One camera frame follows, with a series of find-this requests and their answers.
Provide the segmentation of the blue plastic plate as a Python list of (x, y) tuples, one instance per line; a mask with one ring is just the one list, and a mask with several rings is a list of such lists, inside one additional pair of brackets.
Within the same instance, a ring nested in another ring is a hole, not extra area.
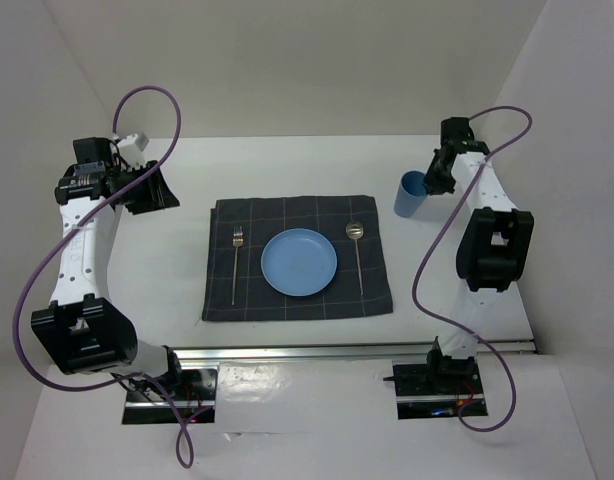
[(290, 297), (321, 292), (331, 283), (337, 268), (332, 243), (310, 229), (289, 229), (275, 235), (261, 255), (263, 278), (274, 290)]

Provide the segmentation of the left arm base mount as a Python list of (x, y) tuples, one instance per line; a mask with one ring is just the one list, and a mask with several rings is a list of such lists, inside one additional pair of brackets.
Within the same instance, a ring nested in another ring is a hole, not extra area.
[[(216, 415), (218, 367), (184, 369), (181, 384), (166, 386), (179, 415), (192, 424), (213, 424)], [(123, 425), (175, 424), (165, 397), (146, 380), (123, 382), (126, 391)]]

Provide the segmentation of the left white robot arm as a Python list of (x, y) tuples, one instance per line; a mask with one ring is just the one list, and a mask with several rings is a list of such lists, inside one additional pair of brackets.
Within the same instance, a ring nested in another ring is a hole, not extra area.
[(114, 193), (153, 167), (144, 157), (148, 138), (83, 138), (74, 141), (75, 164), (59, 180), (55, 199), (69, 242), (61, 252), (56, 286), (31, 328), (62, 373), (150, 375), (163, 399), (185, 387), (173, 350), (139, 340), (133, 323), (110, 301), (107, 272), (123, 211), (133, 215), (179, 206), (161, 172), (114, 199)]

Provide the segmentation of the silver fork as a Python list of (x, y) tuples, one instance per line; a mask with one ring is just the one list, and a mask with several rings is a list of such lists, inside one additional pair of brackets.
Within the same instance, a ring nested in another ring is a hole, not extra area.
[(235, 226), (233, 229), (232, 246), (234, 249), (233, 269), (232, 269), (232, 283), (231, 283), (231, 305), (234, 306), (236, 302), (236, 289), (238, 278), (238, 262), (239, 251), (244, 244), (244, 231), (242, 226)]

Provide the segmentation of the blue plastic cup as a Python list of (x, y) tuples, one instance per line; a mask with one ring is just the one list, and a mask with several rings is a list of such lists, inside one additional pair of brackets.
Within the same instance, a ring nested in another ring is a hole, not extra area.
[(425, 174), (417, 170), (408, 171), (401, 176), (393, 206), (397, 216), (413, 216), (425, 201), (428, 193), (424, 186), (424, 177)]

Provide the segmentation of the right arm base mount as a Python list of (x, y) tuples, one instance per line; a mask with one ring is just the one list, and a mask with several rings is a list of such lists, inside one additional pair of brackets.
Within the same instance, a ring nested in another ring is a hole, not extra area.
[(396, 397), (399, 420), (456, 418), (488, 415), (480, 371), (474, 365), (466, 374), (441, 375), (427, 363), (395, 363), (382, 380)]

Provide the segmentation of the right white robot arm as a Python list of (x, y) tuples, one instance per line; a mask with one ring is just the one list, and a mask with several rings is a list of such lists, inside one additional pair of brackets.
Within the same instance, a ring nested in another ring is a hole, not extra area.
[(466, 117), (441, 122), (440, 147), (423, 185), (431, 195), (467, 195), (470, 219), (456, 253), (461, 279), (451, 319), (458, 328), (434, 341), (423, 379), (428, 388), (444, 392), (469, 380), (475, 372), (476, 335), (491, 321), (490, 310), (503, 292), (520, 279), (534, 227), (533, 215), (509, 199), (486, 160), (486, 143), (475, 138)]

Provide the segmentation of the dark grey checked cloth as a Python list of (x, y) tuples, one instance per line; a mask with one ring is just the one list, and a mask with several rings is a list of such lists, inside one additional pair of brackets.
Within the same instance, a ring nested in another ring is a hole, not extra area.
[[(345, 232), (359, 222), (364, 296), (360, 295), (354, 242)], [(233, 229), (242, 226), (236, 302), (231, 305)], [(277, 234), (295, 228), (314, 230), (333, 245), (338, 268), (331, 283), (308, 297), (290, 297), (263, 278), (261, 255)], [(205, 322), (317, 321), (391, 313), (376, 200), (367, 195), (221, 199), (210, 211), (206, 289), (201, 318)]]

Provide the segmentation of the silver spoon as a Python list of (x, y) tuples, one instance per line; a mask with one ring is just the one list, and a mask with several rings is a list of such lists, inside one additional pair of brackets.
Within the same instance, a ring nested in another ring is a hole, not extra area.
[(354, 242), (356, 268), (357, 268), (360, 295), (364, 296), (362, 264), (361, 264), (360, 248), (359, 248), (359, 241), (364, 236), (364, 227), (361, 223), (352, 221), (346, 225), (345, 232), (346, 232), (347, 237)]

